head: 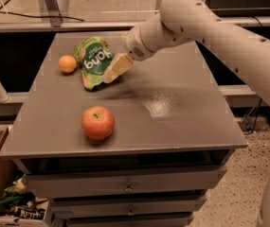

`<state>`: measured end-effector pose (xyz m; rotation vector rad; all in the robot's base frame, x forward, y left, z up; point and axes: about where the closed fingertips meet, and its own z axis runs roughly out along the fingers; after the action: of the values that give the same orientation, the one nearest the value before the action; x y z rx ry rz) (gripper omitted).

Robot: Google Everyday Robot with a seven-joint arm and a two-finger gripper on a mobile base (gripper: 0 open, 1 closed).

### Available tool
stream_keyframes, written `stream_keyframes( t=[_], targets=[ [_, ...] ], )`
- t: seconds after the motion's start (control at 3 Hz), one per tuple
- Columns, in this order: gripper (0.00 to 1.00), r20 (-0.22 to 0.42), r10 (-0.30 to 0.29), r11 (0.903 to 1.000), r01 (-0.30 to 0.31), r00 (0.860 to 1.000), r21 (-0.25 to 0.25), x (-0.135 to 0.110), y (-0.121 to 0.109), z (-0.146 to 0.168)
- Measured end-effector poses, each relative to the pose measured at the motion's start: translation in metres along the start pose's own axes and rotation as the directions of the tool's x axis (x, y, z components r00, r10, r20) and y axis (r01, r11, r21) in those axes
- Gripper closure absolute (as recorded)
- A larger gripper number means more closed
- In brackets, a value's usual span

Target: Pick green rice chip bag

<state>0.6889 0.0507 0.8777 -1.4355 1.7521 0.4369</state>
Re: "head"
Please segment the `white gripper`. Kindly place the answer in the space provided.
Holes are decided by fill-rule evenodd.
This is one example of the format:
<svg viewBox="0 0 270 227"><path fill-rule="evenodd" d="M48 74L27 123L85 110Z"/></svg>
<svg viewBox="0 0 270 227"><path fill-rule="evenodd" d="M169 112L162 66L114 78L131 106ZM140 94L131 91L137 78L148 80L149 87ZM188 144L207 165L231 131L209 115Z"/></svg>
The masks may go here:
<svg viewBox="0 0 270 227"><path fill-rule="evenodd" d="M121 35L122 46L126 53L117 53L102 75L104 83L111 83L127 72L135 61L145 61L153 55L140 37L140 25L134 26Z"/></svg>

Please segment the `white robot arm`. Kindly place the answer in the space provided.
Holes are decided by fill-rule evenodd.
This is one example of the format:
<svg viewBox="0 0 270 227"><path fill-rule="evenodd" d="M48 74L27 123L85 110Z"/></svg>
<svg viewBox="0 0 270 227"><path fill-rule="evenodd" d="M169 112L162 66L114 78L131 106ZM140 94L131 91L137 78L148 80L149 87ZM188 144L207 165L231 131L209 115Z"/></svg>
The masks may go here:
<svg viewBox="0 0 270 227"><path fill-rule="evenodd" d="M162 0L153 17L122 35L124 51L102 79L110 83L135 61L191 41L205 46L270 106L270 40L223 21L202 0Z"/></svg>

